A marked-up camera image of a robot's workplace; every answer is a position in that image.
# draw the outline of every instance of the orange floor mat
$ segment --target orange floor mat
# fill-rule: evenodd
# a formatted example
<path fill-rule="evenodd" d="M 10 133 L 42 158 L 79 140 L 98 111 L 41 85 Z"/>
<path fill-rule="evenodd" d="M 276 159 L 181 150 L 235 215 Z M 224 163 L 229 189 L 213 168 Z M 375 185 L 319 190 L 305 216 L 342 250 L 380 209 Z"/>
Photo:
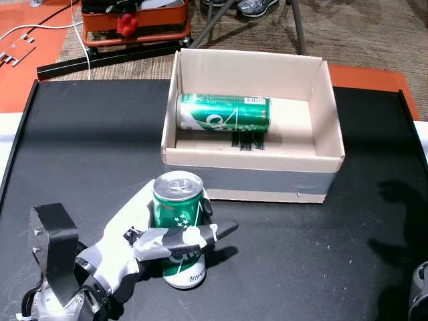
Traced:
<path fill-rule="evenodd" d="M 18 25 L 39 23 L 52 13 L 70 4 L 70 0 L 45 0 L 43 5 L 31 8 L 29 1 L 0 5 L 0 35 Z M 47 21 L 46 25 L 69 25 L 72 23 L 70 9 L 62 11 Z M 19 29 L 0 40 L 0 46 L 13 43 L 29 29 Z M 36 48 L 15 67 L 3 64 L 0 67 L 0 112 L 22 112 L 31 85 L 37 78 L 36 67 L 52 64 L 58 58 L 67 35 L 67 29 L 36 29 L 30 33 Z"/>

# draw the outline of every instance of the cardboard box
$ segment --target cardboard box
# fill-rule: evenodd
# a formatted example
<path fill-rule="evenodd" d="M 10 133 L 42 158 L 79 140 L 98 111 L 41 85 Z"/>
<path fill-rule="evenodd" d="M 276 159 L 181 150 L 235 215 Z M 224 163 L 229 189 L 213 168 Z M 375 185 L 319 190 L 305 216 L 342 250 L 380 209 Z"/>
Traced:
<path fill-rule="evenodd" d="M 265 149 L 231 147 L 231 134 L 176 127 L 181 93 L 263 96 L 275 112 Z M 344 160 L 322 58 L 216 49 L 175 54 L 162 136 L 166 170 L 191 171 L 212 199 L 322 203 Z"/>

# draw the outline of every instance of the soda can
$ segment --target soda can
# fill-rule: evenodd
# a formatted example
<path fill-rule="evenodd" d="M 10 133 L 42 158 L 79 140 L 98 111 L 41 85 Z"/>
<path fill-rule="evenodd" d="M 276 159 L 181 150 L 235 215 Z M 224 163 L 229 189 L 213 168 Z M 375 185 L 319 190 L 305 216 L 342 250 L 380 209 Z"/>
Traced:
<path fill-rule="evenodd" d="M 177 127 L 186 130 L 267 132 L 271 100 L 264 97 L 183 94 L 177 102 Z"/>
<path fill-rule="evenodd" d="M 154 224 L 156 227 L 189 227 L 202 223 L 203 182 L 185 171 L 168 172 L 154 181 Z M 163 278 L 178 289 L 196 286 L 205 277 L 205 256 L 196 251 L 164 259 Z"/>

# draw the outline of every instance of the black tabletop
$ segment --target black tabletop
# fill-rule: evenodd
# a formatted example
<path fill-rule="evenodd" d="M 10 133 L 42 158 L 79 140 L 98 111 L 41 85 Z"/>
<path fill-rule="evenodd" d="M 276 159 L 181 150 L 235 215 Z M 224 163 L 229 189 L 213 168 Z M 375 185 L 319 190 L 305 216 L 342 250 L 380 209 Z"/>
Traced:
<path fill-rule="evenodd" d="M 80 240 L 92 245 L 117 210 L 163 173 L 168 86 L 38 85 L 0 213 L 0 319 L 14 319 L 39 275 L 27 244 L 32 205 L 63 203 Z M 215 220 L 240 227 L 207 254 L 203 284 L 175 290 L 153 272 L 112 317 L 405 320 L 411 272 L 427 259 L 421 148 L 400 94 L 335 88 L 335 95 L 346 159 L 324 204 L 214 201 Z"/>

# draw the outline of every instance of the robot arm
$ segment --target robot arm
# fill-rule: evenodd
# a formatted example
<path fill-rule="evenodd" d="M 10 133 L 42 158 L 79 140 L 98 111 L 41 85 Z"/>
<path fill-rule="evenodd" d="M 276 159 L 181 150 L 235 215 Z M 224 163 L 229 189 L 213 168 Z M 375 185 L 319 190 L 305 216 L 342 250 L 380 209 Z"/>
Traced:
<path fill-rule="evenodd" d="M 77 228 L 62 205 L 32 209 L 30 244 L 42 277 L 24 296 L 19 320 L 33 320 L 33 305 L 39 321 L 91 321 L 95 316 L 103 319 L 108 297 L 125 276 L 140 271 L 139 262 L 204 249 L 237 229 L 234 221 L 150 228 L 153 182 L 137 192 L 108 222 L 102 238 L 77 257 Z M 211 212 L 209 200 L 204 203 Z"/>

